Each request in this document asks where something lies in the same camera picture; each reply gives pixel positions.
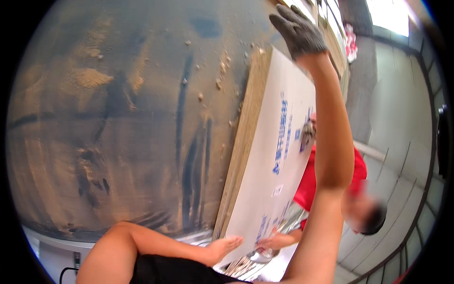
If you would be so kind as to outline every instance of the black cable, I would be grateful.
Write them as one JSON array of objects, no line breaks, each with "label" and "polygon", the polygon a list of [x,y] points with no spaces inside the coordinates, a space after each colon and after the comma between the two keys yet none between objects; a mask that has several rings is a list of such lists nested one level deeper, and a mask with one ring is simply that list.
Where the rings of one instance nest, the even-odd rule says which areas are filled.
[{"label": "black cable", "polygon": [[60,273],[60,281],[59,281],[59,284],[61,284],[61,280],[63,279],[63,274],[65,273],[66,270],[76,270],[76,271],[78,271],[79,269],[73,268],[73,267],[65,267],[65,268],[63,268],[63,270],[62,270],[61,273]]}]

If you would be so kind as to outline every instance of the white gypsum board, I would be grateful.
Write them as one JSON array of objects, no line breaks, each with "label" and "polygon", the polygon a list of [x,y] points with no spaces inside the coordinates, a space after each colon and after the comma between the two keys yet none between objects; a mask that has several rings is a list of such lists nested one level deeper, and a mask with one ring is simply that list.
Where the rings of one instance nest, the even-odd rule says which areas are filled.
[{"label": "white gypsum board", "polygon": [[278,225],[293,200],[312,148],[313,140],[310,140],[300,153],[303,125],[315,111],[315,87],[285,55],[274,48],[269,52],[271,60],[266,72],[254,69],[254,66],[258,66],[257,60],[267,60],[260,56],[252,58],[246,95],[260,96],[250,91],[258,90],[256,85],[260,81],[265,88],[261,104],[257,105],[257,126],[254,133],[248,134],[253,135],[250,150],[237,147],[248,155],[247,160],[241,161],[243,172],[238,169],[236,180],[229,181],[236,183],[238,188],[236,198],[231,195],[222,224],[226,236],[242,235],[244,243],[228,254],[218,267],[253,251],[256,241],[269,236],[272,228]]}]

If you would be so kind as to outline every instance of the man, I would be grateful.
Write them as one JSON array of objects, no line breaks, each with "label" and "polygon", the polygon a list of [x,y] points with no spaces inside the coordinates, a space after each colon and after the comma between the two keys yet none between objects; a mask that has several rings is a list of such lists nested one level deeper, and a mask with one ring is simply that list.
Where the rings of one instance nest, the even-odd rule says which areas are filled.
[{"label": "man", "polygon": [[[310,119],[316,129],[316,114],[313,114]],[[293,201],[306,211],[311,210],[316,192],[315,155],[316,145],[312,147],[300,185],[293,197]],[[342,215],[355,234],[373,235],[381,229],[385,222],[386,206],[366,194],[364,181],[366,177],[366,165],[361,153],[355,149],[353,180],[342,198]],[[259,240],[257,246],[279,250],[296,244],[301,239],[305,224],[306,220],[302,220],[300,228],[289,232],[289,234],[281,234],[274,230],[272,237]]]}]

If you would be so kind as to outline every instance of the label sticker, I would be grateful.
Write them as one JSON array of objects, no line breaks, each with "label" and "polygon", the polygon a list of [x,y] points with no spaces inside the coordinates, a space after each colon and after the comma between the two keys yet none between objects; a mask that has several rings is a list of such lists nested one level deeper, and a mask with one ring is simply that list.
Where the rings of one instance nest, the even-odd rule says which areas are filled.
[{"label": "label sticker", "polygon": [[282,187],[283,187],[283,186],[284,186],[284,185],[281,184],[281,185],[278,185],[277,187],[275,187],[275,188],[273,189],[273,193],[271,194],[271,197],[281,194],[281,191],[282,191]]}]

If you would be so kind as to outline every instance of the drywall board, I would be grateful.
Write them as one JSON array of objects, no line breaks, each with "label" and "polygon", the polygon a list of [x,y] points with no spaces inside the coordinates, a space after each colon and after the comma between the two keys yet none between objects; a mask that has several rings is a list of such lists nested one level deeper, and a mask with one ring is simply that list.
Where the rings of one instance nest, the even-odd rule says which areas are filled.
[{"label": "drywall board", "polygon": [[315,87],[307,76],[276,49],[272,50],[267,76],[254,76],[254,71],[251,66],[246,95],[254,95],[248,90],[257,85],[251,78],[262,80],[266,83],[263,100],[237,198],[231,201],[232,213],[227,213],[223,224],[226,236],[242,235],[244,243],[219,267],[253,251],[256,241],[269,236],[279,224],[300,183],[313,144],[312,139],[304,146],[301,143],[303,126],[315,111]]},{"label": "drywall board", "polygon": [[224,237],[227,229],[224,227],[224,223],[228,224],[237,199],[262,106],[271,55],[272,48],[269,48],[265,54],[260,54],[256,50],[251,55],[251,67],[242,104],[242,114],[213,230],[213,239]]}]

